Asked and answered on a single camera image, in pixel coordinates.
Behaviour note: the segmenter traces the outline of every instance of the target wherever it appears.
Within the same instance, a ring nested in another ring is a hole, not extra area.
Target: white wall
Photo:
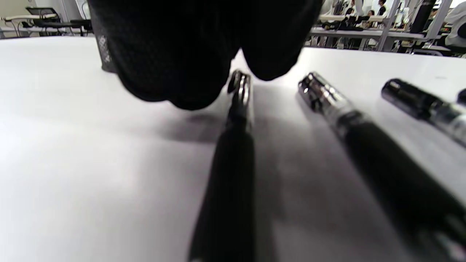
[[[0,17],[29,14],[25,9],[27,6],[35,6],[35,2],[33,0],[0,0]]]
[[[461,4],[464,1],[466,0],[453,0],[452,4],[450,5],[450,8],[455,8],[457,5]]]
[[[63,21],[82,19],[75,0],[35,0],[37,7],[53,7]]]

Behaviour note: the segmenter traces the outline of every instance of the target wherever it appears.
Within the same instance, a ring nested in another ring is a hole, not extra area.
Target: black pen
[[[255,261],[251,76],[234,71],[228,92],[232,103],[215,149],[189,261]]]
[[[299,93],[346,144],[400,236],[434,261],[466,261],[466,212],[371,119],[317,73]]]
[[[458,93],[458,98],[456,99],[456,102],[462,104],[463,106],[466,106],[466,89],[463,89]]]
[[[445,102],[400,79],[389,80],[382,88],[382,97],[466,146],[466,108],[463,106]]]

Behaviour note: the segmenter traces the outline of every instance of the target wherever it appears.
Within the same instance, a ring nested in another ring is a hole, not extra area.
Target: person
[[[346,7],[345,9],[345,14],[351,14],[352,12],[354,12],[354,9],[355,9],[355,2],[354,0],[351,0],[351,3]]]
[[[348,8],[348,9],[346,9],[345,15],[347,15],[347,14],[352,14],[353,12],[354,12],[354,9]]]
[[[371,17],[371,16],[373,16],[375,14],[376,14],[376,12],[374,10],[369,10],[369,12],[367,12],[368,17]],[[372,28],[372,27],[374,27],[374,22],[367,21],[367,22],[364,23],[363,27],[364,28]]]
[[[466,23],[466,2],[457,5],[446,17],[444,24],[452,24],[452,32],[437,41],[439,46],[466,48],[466,39],[458,36],[458,29]]]
[[[377,15],[384,15],[384,13],[387,11],[387,8],[385,7],[386,1],[387,0],[379,0],[380,8],[379,8],[379,12],[377,13]]]

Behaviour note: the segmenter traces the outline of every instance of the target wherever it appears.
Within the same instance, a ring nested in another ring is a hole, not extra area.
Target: black glove
[[[322,0],[89,0],[123,85],[145,101],[197,110],[225,85],[242,48],[272,80],[296,63]]]

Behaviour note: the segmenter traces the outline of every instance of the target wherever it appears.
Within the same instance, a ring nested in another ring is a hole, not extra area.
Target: table surface
[[[3,40],[0,56],[0,261],[185,261],[227,95],[197,112],[138,100],[92,38]],[[241,54],[233,67],[247,71]],[[465,149],[380,97],[400,77],[453,101],[465,67],[305,48],[285,76],[254,80],[258,261],[412,261],[296,84],[318,71],[466,202]]]
[[[346,31],[346,30],[325,30],[324,28],[314,27],[311,29],[311,34],[324,36],[340,36],[340,37],[380,37],[381,30],[364,30],[364,31]]]

